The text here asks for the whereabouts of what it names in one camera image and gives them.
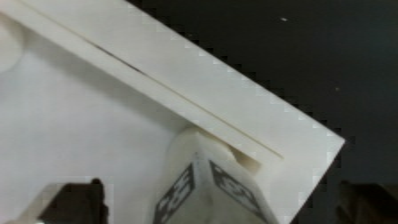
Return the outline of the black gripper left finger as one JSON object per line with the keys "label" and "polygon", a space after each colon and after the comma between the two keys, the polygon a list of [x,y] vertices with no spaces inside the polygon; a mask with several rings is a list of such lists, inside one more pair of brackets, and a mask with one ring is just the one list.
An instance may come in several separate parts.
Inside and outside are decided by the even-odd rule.
{"label": "black gripper left finger", "polygon": [[97,178],[85,183],[49,184],[16,220],[17,224],[108,224],[104,185]]}

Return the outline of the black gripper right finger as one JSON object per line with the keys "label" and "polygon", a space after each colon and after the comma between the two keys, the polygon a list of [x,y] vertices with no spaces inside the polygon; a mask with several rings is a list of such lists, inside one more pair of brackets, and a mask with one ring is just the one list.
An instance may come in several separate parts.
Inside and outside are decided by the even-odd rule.
{"label": "black gripper right finger", "polygon": [[398,184],[339,183],[335,224],[398,224]]}

